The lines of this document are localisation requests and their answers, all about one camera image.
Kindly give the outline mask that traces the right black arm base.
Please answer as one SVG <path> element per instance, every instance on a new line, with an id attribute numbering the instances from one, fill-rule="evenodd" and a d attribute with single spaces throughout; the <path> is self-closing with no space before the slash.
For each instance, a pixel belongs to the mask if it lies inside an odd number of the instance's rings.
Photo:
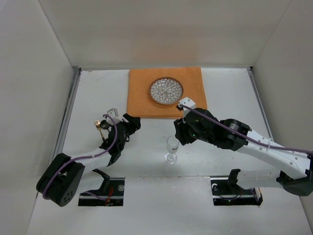
<path id="1" fill-rule="evenodd" d="M 229 176 L 210 178 L 213 204 L 215 206 L 260 206 L 263 196 L 259 188 L 243 189 L 237 185 L 239 169 L 231 170 Z"/>

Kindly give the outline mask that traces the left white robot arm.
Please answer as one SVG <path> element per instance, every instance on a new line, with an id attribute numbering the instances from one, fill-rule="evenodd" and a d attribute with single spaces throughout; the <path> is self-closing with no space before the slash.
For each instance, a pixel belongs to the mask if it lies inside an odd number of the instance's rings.
<path id="1" fill-rule="evenodd" d="M 118 119 L 108 112 L 104 120 L 96 121 L 98 131 L 107 130 L 108 136 L 90 153 L 70 157 L 59 153 L 39 179 L 36 190 L 45 200 L 60 207 L 67 205 L 75 194 L 87 193 L 95 196 L 109 187 L 110 177 L 100 170 L 113 165 L 121 156 L 130 136 L 141 128 L 141 119 L 124 114 Z"/>

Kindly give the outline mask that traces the black spoon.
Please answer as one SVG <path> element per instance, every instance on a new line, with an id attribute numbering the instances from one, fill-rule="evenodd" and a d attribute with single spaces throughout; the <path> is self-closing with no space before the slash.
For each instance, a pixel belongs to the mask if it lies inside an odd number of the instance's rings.
<path id="1" fill-rule="evenodd" d="M 110 127 L 111 127 L 111 125 L 106 120 L 102 120 L 100 122 L 100 134 L 101 134 L 101 138 L 102 139 L 104 139 L 104 135 L 102 133 L 102 129 L 103 130 L 109 130 Z"/>

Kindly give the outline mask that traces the clear wine glass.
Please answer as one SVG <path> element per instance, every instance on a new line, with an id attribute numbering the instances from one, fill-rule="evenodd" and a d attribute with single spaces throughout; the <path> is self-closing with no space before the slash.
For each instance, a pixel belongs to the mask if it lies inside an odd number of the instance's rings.
<path id="1" fill-rule="evenodd" d="M 177 162 L 177 151 L 179 148 L 179 140 L 175 136 L 169 136 L 166 142 L 167 153 L 164 156 L 166 163 L 175 164 Z"/>

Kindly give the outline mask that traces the orange cloth napkin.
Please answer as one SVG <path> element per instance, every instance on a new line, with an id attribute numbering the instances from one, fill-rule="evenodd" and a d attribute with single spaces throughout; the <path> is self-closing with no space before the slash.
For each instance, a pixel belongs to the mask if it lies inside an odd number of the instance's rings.
<path id="1" fill-rule="evenodd" d="M 176 104 L 162 105 L 152 100 L 150 86 L 161 77 L 172 77 L 183 86 L 183 98 L 188 97 L 197 108 L 207 109 L 200 67 L 131 69 L 129 71 L 129 89 L 127 113 L 140 118 L 179 119 L 182 112 Z"/>

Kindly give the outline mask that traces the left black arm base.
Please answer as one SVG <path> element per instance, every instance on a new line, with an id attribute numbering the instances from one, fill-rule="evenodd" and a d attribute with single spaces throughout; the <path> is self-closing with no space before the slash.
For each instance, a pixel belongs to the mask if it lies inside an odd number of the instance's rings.
<path id="1" fill-rule="evenodd" d="M 111 178 L 99 169 L 92 171 L 100 176 L 101 186 L 79 195 L 79 207 L 121 207 L 124 203 L 125 178 Z"/>

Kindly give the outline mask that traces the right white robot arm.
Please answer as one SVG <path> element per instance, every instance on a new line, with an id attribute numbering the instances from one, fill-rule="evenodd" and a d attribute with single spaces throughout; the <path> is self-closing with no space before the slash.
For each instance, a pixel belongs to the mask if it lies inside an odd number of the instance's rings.
<path id="1" fill-rule="evenodd" d="M 208 110 L 177 105 L 184 112 L 174 122 L 182 145 L 200 140 L 224 150 L 250 155 L 272 166 L 268 170 L 231 170 L 227 184 L 234 191 L 255 187 L 282 188 L 297 196 L 313 191 L 313 153 L 283 147 L 235 119 L 217 120 Z"/>

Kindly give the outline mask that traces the floral patterned ceramic plate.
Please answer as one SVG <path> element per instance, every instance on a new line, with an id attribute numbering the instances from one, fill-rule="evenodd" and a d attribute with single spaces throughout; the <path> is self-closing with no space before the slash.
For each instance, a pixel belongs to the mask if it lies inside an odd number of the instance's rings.
<path id="1" fill-rule="evenodd" d="M 183 85 L 172 77 L 161 77 L 153 81 L 149 88 L 151 99 L 161 105 L 178 102 L 184 93 Z"/>

